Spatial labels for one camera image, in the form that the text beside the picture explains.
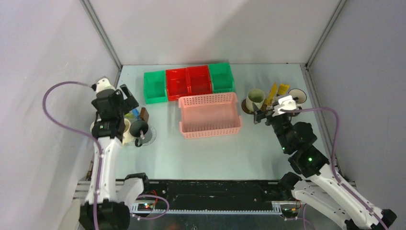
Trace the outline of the green toothpaste tube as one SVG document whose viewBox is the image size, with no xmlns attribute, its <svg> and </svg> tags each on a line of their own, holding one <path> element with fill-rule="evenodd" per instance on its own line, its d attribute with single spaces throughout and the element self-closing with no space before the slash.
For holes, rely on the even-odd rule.
<svg viewBox="0 0 406 230">
<path fill-rule="evenodd" d="M 134 118 L 134 114 L 133 114 L 132 112 L 129 112 L 129 113 L 127 113 L 127 114 L 125 115 L 125 117 L 126 117 L 127 119 L 133 119 L 133 118 Z"/>
</svg>

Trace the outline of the light green mug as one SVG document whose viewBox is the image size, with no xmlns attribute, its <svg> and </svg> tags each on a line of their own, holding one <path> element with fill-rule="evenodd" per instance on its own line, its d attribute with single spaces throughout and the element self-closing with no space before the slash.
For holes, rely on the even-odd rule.
<svg viewBox="0 0 406 230">
<path fill-rule="evenodd" d="M 261 109 L 265 101 L 265 93 L 260 89 L 251 89 L 246 96 L 246 108 L 254 112 L 254 105 Z"/>
</svg>

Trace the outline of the brown wooden toothbrush holder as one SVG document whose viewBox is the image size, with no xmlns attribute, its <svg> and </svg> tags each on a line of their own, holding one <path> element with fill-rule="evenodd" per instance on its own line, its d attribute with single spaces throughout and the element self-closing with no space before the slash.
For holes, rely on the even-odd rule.
<svg viewBox="0 0 406 230">
<path fill-rule="evenodd" d="M 142 107 L 139 112 L 139 119 L 145 122 L 149 120 L 149 113 L 145 107 Z"/>
</svg>

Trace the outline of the cream mug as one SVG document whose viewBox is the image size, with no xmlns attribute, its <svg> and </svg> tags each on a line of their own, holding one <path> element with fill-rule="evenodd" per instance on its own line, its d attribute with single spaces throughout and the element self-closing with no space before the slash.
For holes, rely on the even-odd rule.
<svg viewBox="0 0 406 230">
<path fill-rule="evenodd" d="M 130 126 L 131 122 L 128 119 L 124 119 L 124 133 L 123 133 L 123 140 L 122 140 L 122 145 L 128 145 L 134 140 L 134 137 L 130 134 Z"/>
</svg>

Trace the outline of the black mug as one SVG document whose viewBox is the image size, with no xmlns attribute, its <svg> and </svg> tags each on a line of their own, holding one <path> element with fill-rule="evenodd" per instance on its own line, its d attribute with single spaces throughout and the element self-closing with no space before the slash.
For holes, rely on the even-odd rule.
<svg viewBox="0 0 406 230">
<path fill-rule="evenodd" d="M 143 120 L 134 121 L 130 125 L 129 133 L 135 138 L 136 147 L 147 144 L 153 137 L 148 123 Z"/>
</svg>

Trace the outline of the white mug dark rim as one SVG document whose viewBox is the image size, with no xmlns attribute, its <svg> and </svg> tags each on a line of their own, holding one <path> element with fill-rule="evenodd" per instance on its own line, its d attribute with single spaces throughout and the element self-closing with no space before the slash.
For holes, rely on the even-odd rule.
<svg viewBox="0 0 406 230">
<path fill-rule="evenodd" d="M 303 104 L 307 100 L 307 94 L 301 89 L 291 89 L 289 90 L 288 94 L 291 95 L 294 100 L 296 100 L 297 104 Z"/>
</svg>

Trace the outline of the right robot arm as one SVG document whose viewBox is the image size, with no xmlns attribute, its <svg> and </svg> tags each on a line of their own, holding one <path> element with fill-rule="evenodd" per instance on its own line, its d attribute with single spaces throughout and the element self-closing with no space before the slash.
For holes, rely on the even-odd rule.
<svg viewBox="0 0 406 230">
<path fill-rule="evenodd" d="M 287 114 L 254 110 L 254 123 L 265 119 L 274 133 L 293 172 L 279 180 L 279 196 L 293 198 L 312 206 L 343 230 L 387 230 L 397 215 L 365 199 L 342 176 L 313 143 L 317 140 L 312 125 L 292 124 Z"/>
</svg>

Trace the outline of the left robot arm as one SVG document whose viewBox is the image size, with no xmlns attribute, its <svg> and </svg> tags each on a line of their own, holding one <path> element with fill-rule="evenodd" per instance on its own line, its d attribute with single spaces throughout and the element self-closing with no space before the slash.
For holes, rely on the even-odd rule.
<svg viewBox="0 0 406 230">
<path fill-rule="evenodd" d="M 122 148 L 125 115 L 138 107 L 126 85 L 114 88 L 106 79 L 92 85 L 96 99 L 96 119 L 91 129 L 94 144 L 94 165 L 89 191 L 80 206 L 79 223 L 86 230 L 126 230 L 130 224 L 130 208 L 136 198 L 147 199 L 151 186 L 145 173 L 128 175 L 121 190 L 116 190 L 116 159 Z"/>
</svg>

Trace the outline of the brown wooden oval tray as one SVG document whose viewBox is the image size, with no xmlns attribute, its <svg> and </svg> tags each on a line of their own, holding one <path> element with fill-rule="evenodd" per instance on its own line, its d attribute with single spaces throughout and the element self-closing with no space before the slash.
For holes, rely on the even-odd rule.
<svg viewBox="0 0 406 230">
<path fill-rule="evenodd" d="M 254 115 L 254 112 L 253 112 L 253 111 L 250 111 L 250 110 L 247 109 L 247 107 L 246 107 L 246 99 L 244 99 L 244 100 L 242 101 L 242 103 L 241 103 L 241 108 L 242 108 L 242 110 L 243 110 L 244 113 L 249 114 L 249 115 Z M 262 107 L 261 107 L 261 111 L 267 111 L 267 110 L 270 110 L 270 109 L 271 109 L 271 107 L 267 106 L 266 104 L 263 104 Z M 298 116 L 299 114 L 300 114 L 300 112 L 298 112 L 298 113 L 292 113 L 292 114 L 290 114 L 290 115 L 288 115 L 288 116 L 289 116 L 289 117 L 296 117 L 296 116 Z"/>
</svg>

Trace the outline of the red bin with toothpaste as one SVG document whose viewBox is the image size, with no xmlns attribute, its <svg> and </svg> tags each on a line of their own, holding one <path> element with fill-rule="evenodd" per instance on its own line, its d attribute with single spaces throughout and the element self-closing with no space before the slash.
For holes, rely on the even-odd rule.
<svg viewBox="0 0 406 230">
<path fill-rule="evenodd" d="M 188 95 L 186 68 L 167 69 L 165 74 L 169 101 L 175 101 Z"/>
</svg>

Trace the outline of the green bin with toothbrushes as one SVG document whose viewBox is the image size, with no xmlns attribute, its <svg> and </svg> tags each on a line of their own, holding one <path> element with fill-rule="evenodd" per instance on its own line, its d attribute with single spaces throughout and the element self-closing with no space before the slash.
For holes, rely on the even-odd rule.
<svg viewBox="0 0 406 230">
<path fill-rule="evenodd" d="M 164 70 L 144 73 L 144 99 L 146 104 L 168 101 Z"/>
</svg>

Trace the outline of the pink perforated basket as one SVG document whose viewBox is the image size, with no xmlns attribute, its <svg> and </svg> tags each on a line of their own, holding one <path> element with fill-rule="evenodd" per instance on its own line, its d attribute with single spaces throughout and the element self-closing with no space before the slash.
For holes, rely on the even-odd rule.
<svg viewBox="0 0 406 230">
<path fill-rule="evenodd" d="M 237 134 L 243 125 L 237 102 L 234 92 L 179 98 L 180 132 L 186 139 Z"/>
</svg>

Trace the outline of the green bin far right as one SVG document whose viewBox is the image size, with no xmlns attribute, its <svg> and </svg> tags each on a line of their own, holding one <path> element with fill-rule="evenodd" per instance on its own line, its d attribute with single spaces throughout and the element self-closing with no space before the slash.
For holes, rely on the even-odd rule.
<svg viewBox="0 0 406 230">
<path fill-rule="evenodd" d="M 213 93 L 234 92 L 234 77 L 229 63 L 208 65 Z"/>
</svg>

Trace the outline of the red bin with holder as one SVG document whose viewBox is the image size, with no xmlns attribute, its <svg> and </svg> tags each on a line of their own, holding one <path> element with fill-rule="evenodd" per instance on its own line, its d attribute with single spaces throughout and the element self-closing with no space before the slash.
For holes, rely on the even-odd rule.
<svg viewBox="0 0 406 230">
<path fill-rule="evenodd" d="M 190 88 L 189 95 L 212 93 L 211 77 L 207 65 L 187 67 L 186 73 Z"/>
</svg>

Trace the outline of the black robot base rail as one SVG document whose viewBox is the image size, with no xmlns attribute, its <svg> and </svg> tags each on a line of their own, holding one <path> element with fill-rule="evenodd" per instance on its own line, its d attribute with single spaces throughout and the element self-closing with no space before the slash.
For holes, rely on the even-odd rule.
<svg viewBox="0 0 406 230">
<path fill-rule="evenodd" d="M 276 180 L 151 180 L 134 211 L 280 212 L 304 205 Z"/>
</svg>

